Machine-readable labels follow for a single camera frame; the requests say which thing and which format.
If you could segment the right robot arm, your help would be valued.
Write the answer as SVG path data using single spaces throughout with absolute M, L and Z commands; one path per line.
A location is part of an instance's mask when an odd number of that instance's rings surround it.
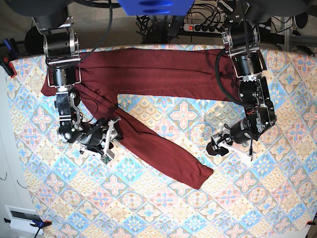
M 48 86 L 56 89 L 55 106 L 59 113 L 58 133 L 65 142 L 81 143 L 86 149 L 111 149 L 117 137 L 115 121 L 99 119 L 83 122 L 78 105 L 81 83 L 79 40 L 68 13 L 69 0 L 7 0 L 16 13 L 31 17 L 44 37 L 44 55 L 48 68 Z

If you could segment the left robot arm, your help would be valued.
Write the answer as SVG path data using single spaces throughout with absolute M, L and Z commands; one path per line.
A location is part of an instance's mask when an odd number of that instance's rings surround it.
M 219 133 L 211 137 L 206 150 L 212 156 L 226 155 L 234 143 L 251 147 L 253 141 L 257 141 L 276 123 L 266 77 L 262 75 L 267 67 L 259 49 L 260 33 L 257 25 L 247 17 L 249 9 L 247 2 L 236 2 L 235 9 L 224 21 L 221 30 L 224 49 L 215 60 L 216 81 L 220 90 L 229 100 L 244 108 L 245 117 L 233 126 L 225 124 Z M 231 59 L 239 80 L 238 99 L 221 82 L 220 59 L 224 55 Z

